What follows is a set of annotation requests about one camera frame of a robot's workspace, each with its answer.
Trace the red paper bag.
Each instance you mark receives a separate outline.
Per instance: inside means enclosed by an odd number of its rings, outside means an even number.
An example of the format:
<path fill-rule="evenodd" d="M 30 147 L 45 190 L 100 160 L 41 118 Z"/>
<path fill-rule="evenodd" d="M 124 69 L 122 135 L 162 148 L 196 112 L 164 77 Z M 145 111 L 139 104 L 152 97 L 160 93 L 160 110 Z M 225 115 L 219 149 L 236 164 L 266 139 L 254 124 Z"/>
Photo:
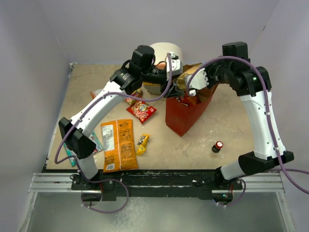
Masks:
<path fill-rule="evenodd" d="M 205 112 L 217 87 L 214 85 L 210 89 L 200 90 L 196 95 L 199 97 L 200 103 L 192 107 L 182 105 L 176 100 L 176 97 L 166 98 L 166 125 L 182 137 Z"/>

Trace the red Doritos chip bag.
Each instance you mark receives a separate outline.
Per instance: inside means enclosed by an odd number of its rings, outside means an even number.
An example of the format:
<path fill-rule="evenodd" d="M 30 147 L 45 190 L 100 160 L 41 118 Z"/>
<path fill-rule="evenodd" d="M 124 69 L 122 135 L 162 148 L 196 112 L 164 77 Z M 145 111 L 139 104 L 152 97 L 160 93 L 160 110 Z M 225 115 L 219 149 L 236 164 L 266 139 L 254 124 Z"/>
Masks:
<path fill-rule="evenodd" d="M 200 99 L 198 96 L 193 97 L 189 97 L 187 95 L 179 96 L 176 97 L 176 100 L 186 107 L 192 107 L 200 103 Z"/>

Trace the large gold snack bag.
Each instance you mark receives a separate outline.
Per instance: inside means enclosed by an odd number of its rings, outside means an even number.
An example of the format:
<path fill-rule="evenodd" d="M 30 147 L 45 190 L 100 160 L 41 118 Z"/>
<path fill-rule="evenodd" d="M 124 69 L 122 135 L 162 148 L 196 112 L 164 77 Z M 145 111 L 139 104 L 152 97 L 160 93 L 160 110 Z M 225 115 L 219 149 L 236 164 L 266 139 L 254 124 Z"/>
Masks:
<path fill-rule="evenodd" d="M 186 93 L 187 90 L 201 90 L 208 84 L 205 69 L 201 69 L 198 65 L 189 68 L 177 78 L 177 88 Z"/>

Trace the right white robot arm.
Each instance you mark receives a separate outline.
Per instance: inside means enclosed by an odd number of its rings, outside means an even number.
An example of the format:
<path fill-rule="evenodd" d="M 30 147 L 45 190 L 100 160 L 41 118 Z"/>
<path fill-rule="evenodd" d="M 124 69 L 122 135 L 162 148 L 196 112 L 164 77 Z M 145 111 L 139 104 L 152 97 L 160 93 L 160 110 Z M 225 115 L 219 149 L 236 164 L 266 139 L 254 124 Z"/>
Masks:
<path fill-rule="evenodd" d="M 205 68 L 208 88 L 228 84 L 240 97 L 251 126 L 254 150 L 216 169 L 215 185 L 226 189 L 238 177 L 268 171 L 294 160 L 280 139 L 272 108 L 271 81 L 264 67 L 251 65 L 245 42 L 222 46 L 225 59 Z"/>

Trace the orange Kettle chip bag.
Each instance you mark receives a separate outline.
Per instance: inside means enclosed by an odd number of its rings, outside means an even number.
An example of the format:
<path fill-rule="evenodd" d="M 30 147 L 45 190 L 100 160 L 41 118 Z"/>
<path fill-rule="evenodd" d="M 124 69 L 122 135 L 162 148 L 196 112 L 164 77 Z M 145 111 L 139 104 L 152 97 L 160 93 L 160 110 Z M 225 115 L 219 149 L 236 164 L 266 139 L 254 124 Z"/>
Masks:
<path fill-rule="evenodd" d="M 120 119 L 102 123 L 105 173 L 137 169 L 133 120 Z"/>

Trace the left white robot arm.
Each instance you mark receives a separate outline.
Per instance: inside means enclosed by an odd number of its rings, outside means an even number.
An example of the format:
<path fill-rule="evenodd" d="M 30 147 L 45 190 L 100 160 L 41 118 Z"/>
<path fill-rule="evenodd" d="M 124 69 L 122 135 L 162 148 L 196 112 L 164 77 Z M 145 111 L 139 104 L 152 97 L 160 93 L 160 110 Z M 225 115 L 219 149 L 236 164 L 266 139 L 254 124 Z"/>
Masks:
<path fill-rule="evenodd" d="M 72 158 L 76 159 L 84 186 L 95 189 L 102 182 L 93 155 L 96 145 L 89 139 L 101 120 L 125 98 L 132 98 L 132 93 L 143 82 L 163 87 L 161 94 L 152 101 L 168 97 L 175 88 L 173 78 L 182 71 L 183 52 L 179 46 L 165 42 L 139 45 L 84 109 L 70 119 L 60 119 L 61 144 L 74 153 Z"/>

